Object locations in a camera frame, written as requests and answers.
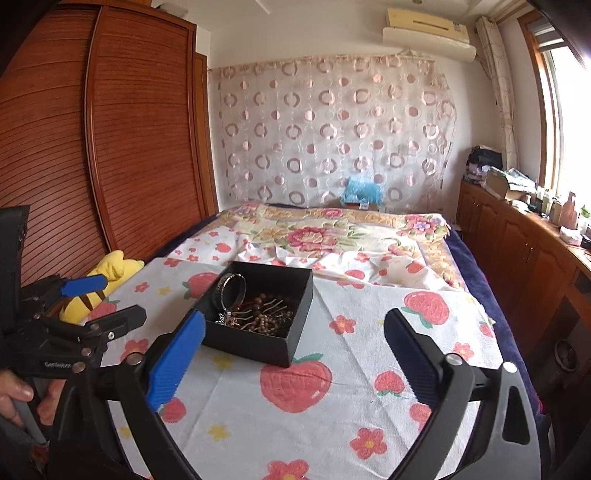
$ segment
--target cabinet handle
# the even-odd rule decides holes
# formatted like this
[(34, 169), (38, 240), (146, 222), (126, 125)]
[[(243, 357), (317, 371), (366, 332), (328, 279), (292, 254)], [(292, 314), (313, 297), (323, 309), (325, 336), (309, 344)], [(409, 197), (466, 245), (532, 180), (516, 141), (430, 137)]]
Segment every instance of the cabinet handle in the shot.
[(530, 253), (527, 254), (527, 260), (525, 261), (525, 263), (530, 263), (530, 256), (533, 251), (534, 251), (534, 247), (530, 247)]

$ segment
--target air conditioner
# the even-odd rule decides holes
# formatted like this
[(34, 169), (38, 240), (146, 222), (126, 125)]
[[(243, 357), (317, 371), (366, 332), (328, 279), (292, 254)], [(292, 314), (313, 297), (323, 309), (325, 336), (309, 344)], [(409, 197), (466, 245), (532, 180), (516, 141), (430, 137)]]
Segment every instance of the air conditioner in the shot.
[(472, 61), (476, 48), (470, 45), (468, 29), (451, 20), (398, 8), (388, 8), (385, 45), (392, 45), (453, 60)]

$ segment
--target yellow plush toy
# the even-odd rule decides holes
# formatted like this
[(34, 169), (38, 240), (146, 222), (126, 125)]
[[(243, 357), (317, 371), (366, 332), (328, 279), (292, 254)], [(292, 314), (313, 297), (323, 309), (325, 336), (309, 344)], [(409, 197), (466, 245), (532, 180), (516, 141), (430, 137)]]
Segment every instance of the yellow plush toy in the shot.
[(68, 323), (80, 323), (105, 297), (111, 295), (143, 267), (144, 262), (141, 260), (124, 260), (121, 250), (111, 252), (88, 274), (88, 276), (104, 275), (108, 280), (107, 288), (98, 293), (92, 292), (70, 299), (60, 310), (60, 320)]

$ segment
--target wardrobe door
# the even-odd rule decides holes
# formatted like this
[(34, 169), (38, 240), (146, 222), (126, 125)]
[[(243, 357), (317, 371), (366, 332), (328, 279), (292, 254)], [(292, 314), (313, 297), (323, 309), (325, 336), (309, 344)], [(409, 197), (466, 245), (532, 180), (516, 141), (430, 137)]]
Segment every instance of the wardrobe door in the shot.
[(91, 178), (112, 249), (146, 258), (204, 216), (194, 25), (104, 6), (86, 79)]
[(106, 253), (83, 122), (98, 10), (68, 5), (49, 12), (0, 78), (0, 207), (31, 205), (24, 284), (82, 275)]

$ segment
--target bottle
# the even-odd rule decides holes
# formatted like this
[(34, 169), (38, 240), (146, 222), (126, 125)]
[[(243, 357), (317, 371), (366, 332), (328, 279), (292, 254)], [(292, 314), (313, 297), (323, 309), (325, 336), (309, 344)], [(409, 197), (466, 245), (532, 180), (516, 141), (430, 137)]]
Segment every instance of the bottle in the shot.
[(569, 230), (575, 230), (577, 228), (577, 212), (575, 211), (576, 201), (576, 195), (573, 192), (569, 192), (569, 199), (562, 207), (562, 212), (560, 212), (558, 226), (563, 226)]
[(546, 189), (544, 192), (544, 198), (542, 200), (542, 215), (548, 216), (550, 214), (550, 209), (552, 208), (552, 194), (550, 193), (549, 189)]

